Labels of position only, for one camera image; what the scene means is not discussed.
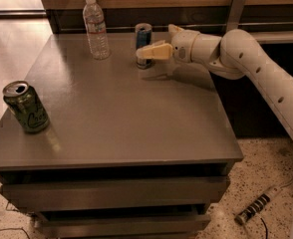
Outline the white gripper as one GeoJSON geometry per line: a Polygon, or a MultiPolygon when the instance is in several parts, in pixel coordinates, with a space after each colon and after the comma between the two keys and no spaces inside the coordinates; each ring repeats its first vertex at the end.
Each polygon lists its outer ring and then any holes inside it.
{"type": "Polygon", "coordinates": [[[199,33],[183,30],[174,24],[168,25],[168,32],[171,35],[171,44],[160,40],[141,47],[136,50],[137,57],[146,60],[168,60],[173,54],[176,60],[190,63],[192,46],[199,33]]]}

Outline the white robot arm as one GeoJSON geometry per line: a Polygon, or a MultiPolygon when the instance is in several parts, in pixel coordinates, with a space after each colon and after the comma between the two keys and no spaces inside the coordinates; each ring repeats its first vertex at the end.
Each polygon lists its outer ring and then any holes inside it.
{"type": "Polygon", "coordinates": [[[214,75],[248,79],[288,132],[282,137],[238,140],[244,159],[229,189],[209,207],[212,222],[194,239],[293,239],[293,77],[249,33],[217,37],[168,26],[170,41],[138,49],[141,58],[199,63],[214,75]]]}

